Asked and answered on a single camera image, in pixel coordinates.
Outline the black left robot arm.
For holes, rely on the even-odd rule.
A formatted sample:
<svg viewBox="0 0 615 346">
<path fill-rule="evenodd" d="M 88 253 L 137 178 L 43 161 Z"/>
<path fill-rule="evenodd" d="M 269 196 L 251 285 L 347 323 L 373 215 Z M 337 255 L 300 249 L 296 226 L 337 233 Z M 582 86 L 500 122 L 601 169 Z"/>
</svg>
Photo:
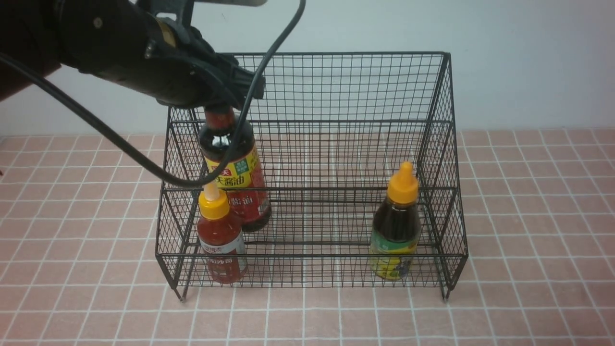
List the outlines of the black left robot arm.
<svg viewBox="0 0 615 346">
<path fill-rule="evenodd" d="M 191 26 L 192 0 L 3 0 L 1 52 L 48 76 L 60 66 L 176 108 L 241 109 L 255 77 Z"/>
</svg>

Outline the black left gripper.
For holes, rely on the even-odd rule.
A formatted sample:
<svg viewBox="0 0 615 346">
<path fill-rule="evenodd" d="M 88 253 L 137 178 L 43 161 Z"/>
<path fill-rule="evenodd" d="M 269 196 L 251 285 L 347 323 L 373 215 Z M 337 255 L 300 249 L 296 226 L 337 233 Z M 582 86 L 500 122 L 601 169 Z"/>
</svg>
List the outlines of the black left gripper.
<svg viewBox="0 0 615 346">
<path fill-rule="evenodd" d="M 241 110 L 253 82 L 252 97 L 264 98 L 263 76 L 240 66 L 235 56 L 215 52 L 197 29 L 170 18 L 155 20 L 161 38 L 148 39 L 144 57 L 155 65 L 151 76 L 160 85 L 153 94 L 158 103 L 177 108 L 227 104 Z"/>
</svg>

